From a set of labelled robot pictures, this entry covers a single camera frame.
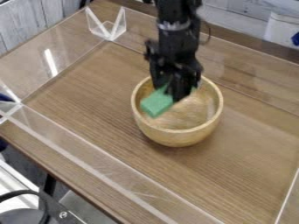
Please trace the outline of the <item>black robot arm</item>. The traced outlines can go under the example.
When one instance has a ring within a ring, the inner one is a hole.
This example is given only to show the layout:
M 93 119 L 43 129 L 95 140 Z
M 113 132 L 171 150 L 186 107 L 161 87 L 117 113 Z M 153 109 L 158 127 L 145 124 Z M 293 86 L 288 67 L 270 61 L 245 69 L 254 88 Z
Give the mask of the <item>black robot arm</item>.
M 202 82 L 204 65 L 197 59 L 201 41 L 202 0 L 154 0 L 158 9 L 158 40 L 145 42 L 154 88 L 175 102 L 188 97 Z

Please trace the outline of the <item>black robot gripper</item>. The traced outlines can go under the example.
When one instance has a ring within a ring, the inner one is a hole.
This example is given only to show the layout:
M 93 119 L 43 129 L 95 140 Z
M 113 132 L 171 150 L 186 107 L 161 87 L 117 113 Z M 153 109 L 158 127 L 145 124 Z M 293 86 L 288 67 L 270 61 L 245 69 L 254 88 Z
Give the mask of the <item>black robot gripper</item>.
M 154 88 L 169 84 L 166 93 L 180 102 L 200 86 L 202 63 L 196 53 L 201 45 L 201 23 L 158 23 L 158 40 L 145 42 Z

